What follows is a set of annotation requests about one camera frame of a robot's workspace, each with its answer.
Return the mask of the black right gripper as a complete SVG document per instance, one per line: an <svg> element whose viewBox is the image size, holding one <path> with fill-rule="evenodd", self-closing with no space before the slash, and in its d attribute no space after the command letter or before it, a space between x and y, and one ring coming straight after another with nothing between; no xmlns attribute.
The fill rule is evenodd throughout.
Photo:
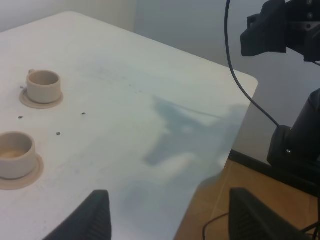
<svg viewBox="0 0 320 240"><path fill-rule="evenodd" d="M247 18L240 36L241 54L301 54L305 62L320 60L320 2L318 0L269 0L259 14Z"/></svg>

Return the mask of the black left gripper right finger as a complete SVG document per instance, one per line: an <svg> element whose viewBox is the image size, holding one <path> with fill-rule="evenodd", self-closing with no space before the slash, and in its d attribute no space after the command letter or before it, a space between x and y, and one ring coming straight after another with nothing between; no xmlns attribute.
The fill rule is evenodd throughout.
<svg viewBox="0 0 320 240"><path fill-rule="evenodd" d="M245 188L229 193L230 240L308 240L309 237Z"/></svg>

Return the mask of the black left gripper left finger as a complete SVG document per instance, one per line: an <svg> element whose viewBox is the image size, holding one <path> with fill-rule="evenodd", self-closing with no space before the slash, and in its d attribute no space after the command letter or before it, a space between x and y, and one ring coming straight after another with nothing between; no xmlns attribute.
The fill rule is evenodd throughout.
<svg viewBox="0 0 320 240"><path fill-rule="evenodd" d="M111 211L107 190L94 190L46 240L110 240Z"/></svg>

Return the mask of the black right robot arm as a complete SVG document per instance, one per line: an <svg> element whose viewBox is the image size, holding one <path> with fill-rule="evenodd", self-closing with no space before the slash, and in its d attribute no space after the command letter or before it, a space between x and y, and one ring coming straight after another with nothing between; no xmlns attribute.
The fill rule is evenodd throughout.
<svg viewBox="0 0 320 240"><path fill-rule="evenodd" d="M247 18L241 54L285 53L291 49L305 62L320 61L320 3L317 0L269 0ZM267 161L272 167L320 183L320 92L313 91L292 127L277 124Z"/></svg>

